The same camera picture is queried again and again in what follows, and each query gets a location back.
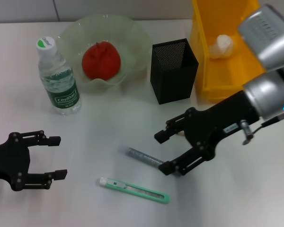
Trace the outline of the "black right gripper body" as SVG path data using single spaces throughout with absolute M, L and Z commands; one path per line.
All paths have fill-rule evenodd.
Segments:
M 253 124 L 259 120 L 259 114 L 243 91 L 224 99 L 211 108 L 198 111 L 190 108 L 184 124 L 185 137 L 192 145 L 193 160 L 201 158 L 209 161 L 215 156 L 217 144 L 240 129 L 225 132 L 224 129 L 239 124 L 241 120 Z

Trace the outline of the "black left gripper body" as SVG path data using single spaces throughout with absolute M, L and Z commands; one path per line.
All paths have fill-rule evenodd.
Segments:
M 0 179 L 8 182 L 13 191 L 23 190 L 29 164 L 29 150 L 22 135 L 12 132 L 7 141 L 0 144 Z

